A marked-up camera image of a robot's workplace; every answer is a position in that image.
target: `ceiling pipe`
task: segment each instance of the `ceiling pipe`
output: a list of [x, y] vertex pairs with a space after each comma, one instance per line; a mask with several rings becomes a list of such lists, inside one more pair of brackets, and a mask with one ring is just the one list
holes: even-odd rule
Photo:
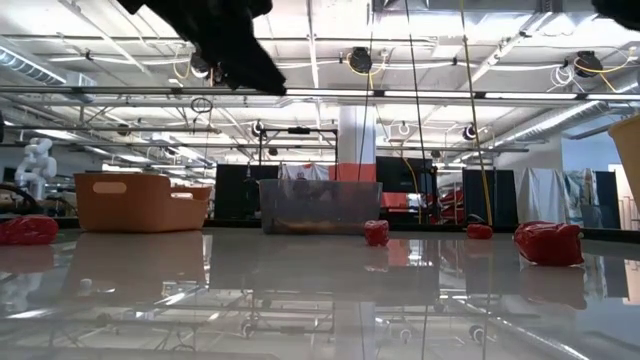
[[[316, 33], [313, 31], [313, 0], [307, 0], [307, 23], [309, 26], [309, 58], [311, 59], [311, 78], [313, 80], [313, 87], [320, 88], [320, 74], [318, 70], [318, 55], [316, 53]], [[316, 98], [316, 128], [320, 129], [322, 124], [320, 119], [322, 118], [320, 110], [320, 100]], [[318, 133], [318, 142], [322, 142], [322, 134]]]
[[136, 60], [133, 56], [131, 56], [131, 54], [129, 54], [122, 46], [118, 45], [118, 43], [115, 42], [109, 36], [109, 34], [107, 34], [98, 25], [96, 25], [93, 21], [91, 21], [91, 19], [86, 17], [82, 13], [82, 10], [80, 9], [80, 7], [78, 5], [76, 5], [75, 3], [69, 3], [66, 0], [58, 0], [58, 2], [60, 4], [62, 4], [62, 6], [64, 6], [71, 13], [73, 13], [76, 17], [78, 17], [80, 20], [84, 21], [87, 25], [91, 26], [95, 31], [100, 33], [100, 37], [104, 41], [106, 41], [109, 45], [111, 45], [111, 47], [113, 47], [117, 52], [119, 52], [122, 56], [124, 56], [131, 63], [135, 64], [135, 66], [138, 67], [138, 69], [140, 69], [140, 71], [142, 71], [143, 73], [145, 73], [145, 74], [147, 74], [149, 76], [152, 76], [151, 71], [145, 65], [141, 64], [138, 60]]
[[220, 115], [222, 115], [225, 119], [227, 119], [227, 121], [231, 124], [233, 124], [233, 126], [236, 127], [236, 129], [238, 129], [238, 131], [240, 132], [240, 134], [242, 135], [242, 137], [249, 143], [255, 143], [255, 139], [249, 135], [249, 133], [247, 133], [247, 130], [240, 125], [240, 123], [238, 122], [238, 120], [236, 120], [235, 117], [233, 117], [233, 115], [229, 112], [229, 110], [225, 109], [225, 108], [216, 108], [216, 110], [218, 110], [218, 112], [220, 113]]
[[[531, 17], [529, 17], [529, 19], [524, 23], [524, 25], [520, 27], [520, 30], [516, 35], [512, 36], [504, 44], [499, 44], [496, 47], [496, 49], [493, 51], [493, 53], [491, 53], [491, 55], [489, 55], [480, 63], [480, 66], [476, 68], [475, 72], [471, 76], [471, 82], [469, 82], [469, 79], [466, 79], [462, 85], [458, 86], [457, 90], [465, 90], [465, 89], [468, 89], [470, 85], [475, 84], [476, 81], [478, 81], [487, 72], [489, 72], [489, 70], [491, 70], [493, 66], [498, 64], [498, 62], [500, 62], [500, 60], [502, 60], [504, 56], [506, 56], [509, 52], [511, 52], [511, 50], [513, 50], [516, 47], [516, 45], [518, 45], [526, 36], [529, 36], [528, 32], [537, 31], [540, 28], [540, 26], [543, 24], [545, 19], [547, 19], [549, 16], [550, 16], [550, 13], [535, 13], [531, 15]], [[431, 117], [434, 116], [445, 105], [446, 104], [439, 105], [431, 109], [431, 111], [429, 111], [429, 113], [424, 117], [422, 121], [428, 122], [429, 119], [431, 119]], [[411, 133], [407, 137], [407, 139], [412, 137], [414, 133], [415, 131]]]
[[34, 130], [58, 130], [58, 131], [114, 131], [114, 132], [167, 132], [167, 133], [215, 133], [218, 129], [206, 127], [206, 128], [167, 128], [167, 127], [130, 127], [130, 128], [118, 128], [113, 126], [103, 127], [75, 127], [75, 126], [34, 126], [34, 125], [15, 125], [5, 126], [5, 131], [34, 131]]
[[[538, 29], [540, 29], [545, 21], [552, 17], [551, 13], [536, 13], [533, 14], [527, 22], [520, 27], [520, 30], [517, 34], [510, 37], [505, 42], [499, 44], [496, 49], [489, 55], [486, 59], [482, 61], [480, 66], [474, 71], [471, 76], [471, 82], [475, 83], [481, 77], [483, 77], [493, 66], [498, 64], [502, 58], [504, 58], [507, 54], [511, 52], [518, 44], [522, 42], [525, 38], [534, 34]], [[469, 88], [469, 80], [467, 79], [462, 86], [458, 89], [468, 89]]]
[[[92, 41], [104, 41], [99, 36], [66, 36], [66, 35], [25, 35], [25, 34], [7, 34], [4, 35], [7, 40], [14, 42], [92, 42]], [[111, 39], [122, 45], [140, 44], [143, 41], [146, 44], [154, 45], [170, 45], [181, 44], [184, 45], [187, 42], [178, 37], [118, 37], [114, 36]], [[307, 38], [257, 38], [261, 43], [300, 43], [306, 44], [309, 42]], [[366, 38], [316, 38], [316, 43], [321, 44], [339, 44], [349, 43], [353, 46], [369, 46], [369, 41], [373, 41], [373, 44], [380, 46], [409, 46], [409, 39], [366, 39]], [[414, 39], [413, 45], [420, 47], [434, 47], [438, 42], [437, 37], [429, 37], [425, 39]]]
[[[102, 92], [104, 88], [98, 88], [97, 91]], [[19, 90], [18, 92], [13, 92], [11, 90], [5, 91], [2, 86], [0, 86], [0, 94], [2, 93], [51, 93], [58, 92], [58, 87], [56, 88], [47, 88], [46, 91], [37, 91], [37, 89], [31, 88], [31, 91]], [[215, 93], [216, 96], [219, 96], [215, 100], [216, 106], [221, 108], [284, 108], [294, 103], [310, 103], [315, 104], [317, 99], [312, 96], [303, 97], [303, 96], [295, 96], [295, 97], [282, 97], [279, 99], [273, 99], [273, 101], [255, 101], [255, 99], [247, 98], [236, 101], [229, 101], [223, 96], [232, 96], [233, 99], [237, 99], [238, 96], [255, 96], [255, 97], [263, 97], [263, 94], [243, 94], [242, 91], [239, 94], [233, 93], [224, 93], [220, 95], [220, 93]], [[320, 96], [321, 103], [323, 104], [341, 104], [341, 105], [364, 105], [365, 97], [364, 96]], [[46, 100], [35, 100], [33, 98], [23, 98], [25, 101], [28, 101], [30, 104], [38, 105], [38, 106], [53, 106], [53, 107], [151, 107], [151, 108], [176, 108], [176, 107], [190, 107], [191, 99], [189, 100], [167, 100], [158, 99], [158, 100], [150, 100], [150, 99], [131, 99], [130, 96], [124, 96], [118, 99], [101, 99], [97, 98], [91, 103], [83, 103], [80, 101], [74, 100], [55, 100], [55, 99], [46, 99]], [[548, 108], [566, 108], [567, 106], [575, 105], [580, 101], [576, 100], [544, 100], [544, 99], [499, 99], [499, 98], [491, 98], [491, 99], [476, 99], [476, 106], [508, 106], [508, 107], [543, 107], [545, 109]], [[368, 103], [371, 105], [375, 104], [411, 104], [415, 106], [415, 97], [413, 99], [408, 97], [378, 97], [378, 96], [370, 96]], [[0, 105], [10, 105], [10, 102], [0, 101]], [[461, 105], [468, 106], [469, 100], [459, 97], [444, 97], [444, 98], [420, 98], [420, 104], [422, 105]], [[640, 107], [640, 102], [632, 102], [630, 103], [632, 107]]]
[[[15, 142], [15, 143], [5, 143], [0, 144], [0, 147], [22, 147], [25, 145], [25, 142]], [[208, 149], [259, 149], [259, 144], [237, 144], [237, 143], [154, 143], [154, 142], [91, 142], [91, 141], [55, 141], [53, 143], [54, 146], [93, 146], [93, 147], [167, 147], [167, 146], [182, 146], [188, 148], [208, 148]], [[263, 149], [285, 149], [285, 150], [298, 150], [298, 149], [308, 149], [308, 150], [335, 150], [335, 146], [332, 145], [324, 145], [324, 144], [267, 144], [262, 146]], [[395, 151], [395, 150], [404, 150], [404, 151], [420, 151], [422, 150], [420, 146], [377, 146], [377, 150], [383, 151]], [[429, 146], [424, 148], [425, 151], [452, 151], [452, 152], [464, 152], [464, 151], [473, 151], [473, 148], [455, 148], [455, 147], [442, 147], [442, 146]], [[483, 152], [486, 153], [526, 153], [528, 149], [516, 149], [516, 148], [502, 148], [502, 149], [488, 149], [483, 148]]]

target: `air duct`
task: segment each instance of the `air duct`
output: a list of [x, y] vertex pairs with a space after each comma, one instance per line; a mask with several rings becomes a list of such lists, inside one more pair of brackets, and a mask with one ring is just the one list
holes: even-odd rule
[[64, 85], [66, 80], [37, 61], [20, 54], [8, 41], [0, 38], [0, 65], [17, 71], [45, 85]]
[[[97, 83], [82, 73], [75, 71], [60, 71], [62, 76], [48, 69], [36, 56], [20, 51], [11, 42], [0, 36], [0, 66], [7, 67], [34, 81], [49, 86], [96, 86]], [[73, 94], [65, 95], [83, 103], [93, 101], [93, 95]]]

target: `fluorescent light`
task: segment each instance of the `fluorescent light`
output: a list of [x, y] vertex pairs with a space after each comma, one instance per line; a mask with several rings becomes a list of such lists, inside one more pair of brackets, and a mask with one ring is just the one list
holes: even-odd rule
[[204, 156], [200, 155], [200, 153], [198, 153], [195, 150], [191, 150], [188, 147], [184, 147], [184, 146], [179, 146], [177, 149], [177, 152], [184, 156], [187, 157], [191, 160], [200, 160], [200, 159], [204, 159]]
[[439, 166], [439, 167], [446, 167], [446, 166], [451, 166], [451, 167], [467, 167], [467, 164], [460, 164], [460, 163], [434, 163], [434, 166]]
[[636, 101], [640, 100], [640, 94], [592, 94], [587, 96], [588, 100], [620, 100]]
[[[416, 92], [405, 90], [387, 90], [384, 92], [384, 96], [387, 97], [415, 97]], [[456, 99], [468, 99], [469, 93], [461, 91], [418, 91], [418, 97], [423, 98], [456, 98]]]
[[154, 169], [184, 169], [184, 165], [151, 165]]
[[171, 78], [171, 79], [169, 79], [169, 82], [174, 84], [174, 85], [178, 85], [180, 87], [184, 87], [184, 85], [178, 79]]
[[366, 90], [323, 90], [323, 89], [289, 89], [291, 96], [371, 96], [373, 91]]
[[151, 160], [147, 159], [144, 156], [138, 156], [138, 155], [118, 155], [118, 157], [125, 159], [127, 161], [131, 161], [131, 162], [149, 162]]
[[561, 93], [487, 93], [487, 99], [573, 100], [576, 94]]
[[112, 165], [109, 165], [109, 164], [102, 164], [102, 171], [141, 173], [142, 169], [141, 168], [128, 168], [128, 167], [112, 166]]
[[98, 149], [98, 148], [94, 148], [93, 146], [85, 146], [85, 149], [94, 152], [96, 154], [100, 154], [100, 155], [105, 155], [105, 156], [111, 156], [110, 153], [102, 150], [102, 149]]
[[66, 131], [60, 131], [60, 130], [36, 130], [36, 132], [38, 134], [51, 136], [51, 137], [62, 139], [62, 140], [73, 140], [76, 138], [73, 134], [70, 134]]

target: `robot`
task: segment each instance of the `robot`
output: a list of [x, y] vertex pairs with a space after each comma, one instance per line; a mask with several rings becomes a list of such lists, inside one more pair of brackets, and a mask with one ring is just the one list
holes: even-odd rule
[[16, 186], [26, 189], [36, 200], [44, 199], [47, 180], [58, 173], [56, 159], [49, 157], [53, 142], [49, 139], [34, 138], [24, 148], [24, 159], [16, 170]]

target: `red object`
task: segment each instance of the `red object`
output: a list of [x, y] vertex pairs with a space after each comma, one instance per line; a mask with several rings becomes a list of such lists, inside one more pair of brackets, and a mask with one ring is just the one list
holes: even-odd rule
[[469, 239], [488, 240], [493, 237], [493, 230], [488, 225], [470, 224], [467, 226]]
[[580, 226], [534, 221], [522, 224], [514, 234], [520, 254], [543, 266], [571, 266], [584, 262]]
[[0, 224], [0, 245], [49, 245], [58, 234], [52, 218], [23, 216]]
[[386, 220], [367, 221], [364, 224], [364, 238], [369, 246], [387, 246], [389, 242], [389, 222]]

